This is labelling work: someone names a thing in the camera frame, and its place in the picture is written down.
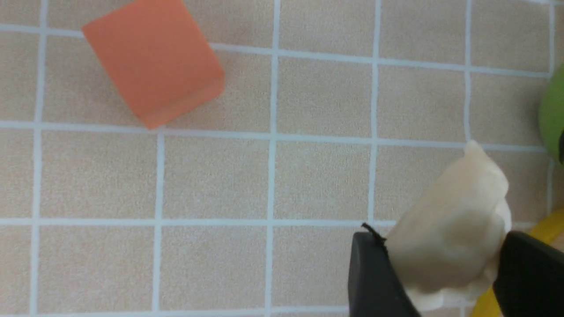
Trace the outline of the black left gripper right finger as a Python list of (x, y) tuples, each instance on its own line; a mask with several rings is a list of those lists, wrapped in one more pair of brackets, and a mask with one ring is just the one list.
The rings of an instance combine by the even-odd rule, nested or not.
[(504, 317), (562, 317), (564, 254), (527, 233), (510, 231), (492, 288)]

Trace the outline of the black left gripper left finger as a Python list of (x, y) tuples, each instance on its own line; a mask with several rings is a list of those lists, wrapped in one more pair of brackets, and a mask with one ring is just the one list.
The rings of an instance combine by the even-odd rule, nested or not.
[(394, 271), (386, 239), (367, 223), (351, 241), (347, 296), (350, 317), (419, 317)]

